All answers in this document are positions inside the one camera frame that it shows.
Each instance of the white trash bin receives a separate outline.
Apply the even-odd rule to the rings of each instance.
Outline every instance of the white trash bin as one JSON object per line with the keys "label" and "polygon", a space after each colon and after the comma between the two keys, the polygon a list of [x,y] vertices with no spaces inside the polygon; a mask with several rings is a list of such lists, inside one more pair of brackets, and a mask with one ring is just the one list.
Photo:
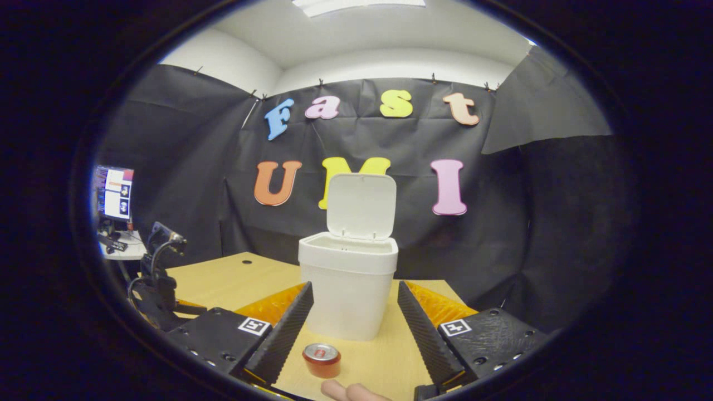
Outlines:
{"label": "white trash bin", "polygon": [[307,327],[367,341],[379,333],[399,247],[390,238],[396,182],[383,174],[335,174],[329,180],[327,228],[299,241],[302,281],[312,282]]}

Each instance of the black curtain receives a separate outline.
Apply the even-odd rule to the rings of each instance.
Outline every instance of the black curtain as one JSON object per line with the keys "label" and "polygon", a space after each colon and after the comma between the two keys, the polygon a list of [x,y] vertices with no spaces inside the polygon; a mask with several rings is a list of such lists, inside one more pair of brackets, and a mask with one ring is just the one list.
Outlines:
{"label": "black curtain", "polygon": [[[534,83],[522,79],[534,74],[532,63],[527,58],[497,93],[462,83],[383,78],[326,83],[265,101],[159,65],[107,123],[98,162],[135,169],[132,206],[144,238],[158,220],[189,240],[186,256],[171,265],[243,251],[297,264],[299,239],[327,230],[326,211],[317,206],[327,173],[322,161],[343,157],[356,172],[368,158],[388,158],[386,173],[398,188],[391,235],[399,245],[395,277],[445,279],[476,309],[503,305],[531,325],[553,330],[611,284],[634,217],[627,177],[619,173],[625,158],[606,123],[597,125],[605,120],[591,109],[596,104],[579,103],[594,116],[589,121],[597,121],[581,136],[571,112],[560,117],[557,107],[580,94],[571,86],[553,87],[561,70]],[[554,68],[537,67],[540,75]],[[389,89],[412,95],[410,116],[381,115],[380,96]],[[517,96],[533,91],[548,93],[534,109],[537,123],[522,110],[530,102]],[[474,100],[476,126],[453,119],[443,97],[455,92]],[[304,116],[320,96],[341,99],[336,118]],[[265,114],[287,98],[294,100],[288,128],[268,141]],[[444,158],[464,164],[463,215],[431,211],[437,182],[430,163]],[[302,167],[289,200],[276,207],[258,203],[257,164],[280,164],[270,183],[277,192],[281,165],[290,160]]]}

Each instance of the blue letter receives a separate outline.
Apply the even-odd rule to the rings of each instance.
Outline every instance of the blue letter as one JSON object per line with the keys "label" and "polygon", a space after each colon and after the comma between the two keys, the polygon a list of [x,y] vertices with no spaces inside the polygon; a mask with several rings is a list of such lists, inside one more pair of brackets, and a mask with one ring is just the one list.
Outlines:
{"label": "blue letter", "polygon": [[265,114],[265,120],[267,120],[267,124],[270,125],[270,134],[267,136],[268,141],[272,141],[287,129],[287,124],[283,124],[282,122],[289,120],[288,107],[293,104],[294,101],[292,99],[287,99],[280,103],[278,107],[273,108]]}

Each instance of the white wall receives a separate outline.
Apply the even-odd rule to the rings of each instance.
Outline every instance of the white wall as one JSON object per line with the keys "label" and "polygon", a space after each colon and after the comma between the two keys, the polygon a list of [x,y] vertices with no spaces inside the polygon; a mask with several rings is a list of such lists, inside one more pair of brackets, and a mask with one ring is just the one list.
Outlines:
{"label": "white wall", "polygon": [[237,86],[244,91],[274,93],[282,69],[245,42],[218,31],[205,29],[169,53],[161,64],[197,71]]}
{"label": "white wall", "polygon": [[431,49],[356,51],[311,61],[285,71],[275,93],[325,83],[361,78],[423,78],[496,87],[515,66],[470,54]]}
{"label": "white wall", "polygon": [[356,51],[310,61],[283,71],[245,42],[207,29],[168,54],[162,64],[181,66],[261,96],[325,83],[361,78],[423,78],[496,87],[515,68],[483,57],[432,49]]}

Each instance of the foam letter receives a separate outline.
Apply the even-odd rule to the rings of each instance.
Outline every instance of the foam letter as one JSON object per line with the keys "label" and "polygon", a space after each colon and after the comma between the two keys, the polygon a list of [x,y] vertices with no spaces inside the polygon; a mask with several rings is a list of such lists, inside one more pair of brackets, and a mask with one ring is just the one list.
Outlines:
{"label": "foam letter", "polygon": [[[334,174],[351,173],[349,164],[344,158],[325,158],[322,165],[327,169],[327,182],[324,184],[324,198],[319,201],[319,208],[327,209],[327,193],[329,192],[329,180]],[[386,174],[386,170],[391,167],[391,161],[388,158],[368,158],[361,165],[362,174]]]}
{"label": "foam letter", "polygon": [[462,93],[448,95],[443,101],[451,104],[451,114],[459,123],[474,126],[480,121],[478,116],[471,116],[468,112],[468,106],[475,106],[476,103],[473,99],[466,99]]}
{"label": "foam letter", "polygon": [[270,125],[270,134],[267,136],[268,141],[272,141],[287,129],[287,124],[282,122],[289,120],[289,107],[293,104],[294,101],[292,99],[287,99],[265,114],[265,120]]}
{"label": "foam letter", "polygon": [[312,101],[312,104],[314,104],[314,106],[310,106],[304,112],[304,116],[307,118],[321,117],[324,120],[329,120],[330,118],[337,117],[337,114],[339,114],[337,111],[339,98],[336,96],[323,96],[321,98],[316,98]]}
{"label": "foam letter", "polygon": [[407,91],[398,91],[390,89],[381,94],[381,102],[383,103],[379,110],[384,117],[407,117],[413,111],[414,107],[409,102],[411,94]]}
{"label": "foam letter", "polygon": [[263,205],[279,206],[287,202],[292,194],[292,186],[297,170],[302,167],[299,161],[286,161],[282,164],[284,177],[282,188],[278,193],[270,192],[272,172],[279,166],[274,161],[262,161],[257,165],[257,180],[255,180],[255,200]]}
{"label": "foam letter", "polygon": [[434,205],[437,215],[462,215],[468,206],[461,202],[461,183],[458,172],[463,168],[463,163],[458,160],[434,160],[431,168],[436,171],[438,178],[438,202]]}

